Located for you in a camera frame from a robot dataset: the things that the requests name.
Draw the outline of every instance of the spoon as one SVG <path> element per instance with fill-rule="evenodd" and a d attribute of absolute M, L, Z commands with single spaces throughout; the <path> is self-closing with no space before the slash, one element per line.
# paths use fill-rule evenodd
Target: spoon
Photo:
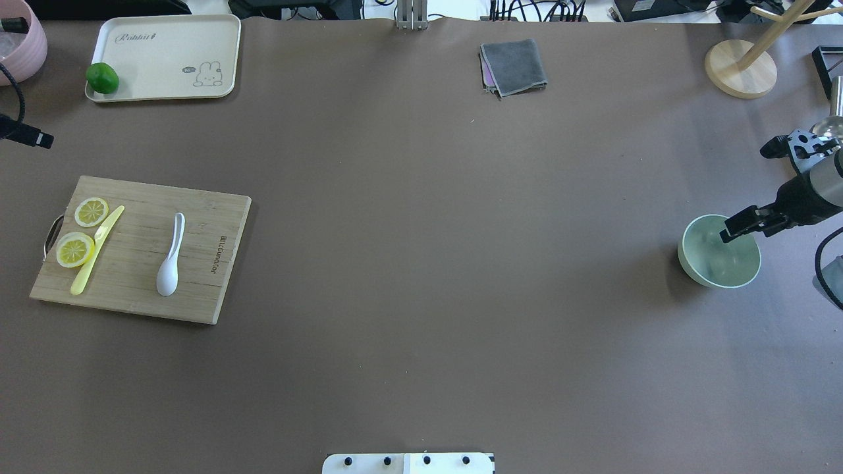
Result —
<path fill-rule="evenodd" d="M 843 138 L 843 85 L 840 76 L 831 81 L 830 115 L 811 127 L 811 133 L 828 138 Z"/>
<path fill-rule="evenodd" d="M 185 234 L 185 215 L 175 214 L 173 223 L 173 244 L 169 247 L 169 254 L 161 267 L 158 269 L 158 277 L 155 278 L 155 287 L 161 296 L 170 296 L 179 285 L 179 249 L 181 238 Z"/>

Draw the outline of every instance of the folded cloth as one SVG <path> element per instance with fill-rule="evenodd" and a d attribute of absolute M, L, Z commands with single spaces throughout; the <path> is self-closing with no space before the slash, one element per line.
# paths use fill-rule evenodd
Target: folded cloth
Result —
<path fill-rule="evenodd" d="M 486 90 L 501 97 L 547 85 L 545 67 L 535 40 L 480 45 L 481 69 Z"/>

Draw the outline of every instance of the tray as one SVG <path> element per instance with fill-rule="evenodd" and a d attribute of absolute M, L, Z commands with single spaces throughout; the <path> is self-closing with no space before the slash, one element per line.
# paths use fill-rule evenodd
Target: tray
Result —
<path fill-rule="evenodd" d="M 99 29 L 91 63 L 111 65 L 120 78 L 94 102 L 216 99 L 234 89 L 240 20 L 232 14 L 115 18 Z"/>
<path fill-rule="evenodd" d="M 73 219 L 86 197 L 102 197 L 110 208 L 126 211 L 117 220 L 97 258 L 85 291 L 70 294 L 76 269 L 56 261 L 56 246 L 46 253 L 30 297 L 102 310 L 217 324 L 234 258 L 252 200 L 223 192 L 198 191 L 82 176 L 76 185 L 59 235 L 94 235 Z M 158 267 L 173 239 L 173 216 L 185 215 L 179 252 L 179 286 L 170 296 L 155 288 Z"/>

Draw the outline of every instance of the pink bowl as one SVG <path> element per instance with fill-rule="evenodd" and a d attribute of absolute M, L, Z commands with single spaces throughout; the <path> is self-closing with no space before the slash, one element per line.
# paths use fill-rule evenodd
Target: pink bowl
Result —
<path fill-rule="evenodd" d="M 14 80 L 21 82 L 41 69 L 47 57 L 47 37 L 32 8 L 24 0 L 0 1 L 0 18 L 24 17 L 30 22 L 30 32 L 24 41 L 1 62 L 12 74 Z M 0 86 L 8 85 L 8 79 L 0 72 Z"/>

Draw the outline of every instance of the bowl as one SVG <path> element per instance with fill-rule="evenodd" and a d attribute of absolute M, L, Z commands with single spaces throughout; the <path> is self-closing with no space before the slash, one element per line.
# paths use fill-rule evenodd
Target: bowl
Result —
<path fill-rule="evenodd" d="M 30 32 L 17 48 L 12 50 L 0 62 L 6 67 L 15 81 L 21 82 L 37 73 L 47 57 L 47 38 L 41 23 L 24 0 L 2 0 L 0 18 L 24 17 L 30 24 Z M 0 73 L 0 86 L 9 85 L 6 75 Z"/>
<path fill-rule="evenodd" d="M 753 234 L 724 244 L 720 231 L 726 216 L 700 216 L 685 228 L 679 241 L 679 263 L 695 282 L 709 288 L 740 288 L 761 269 L 761 250 Z"/>

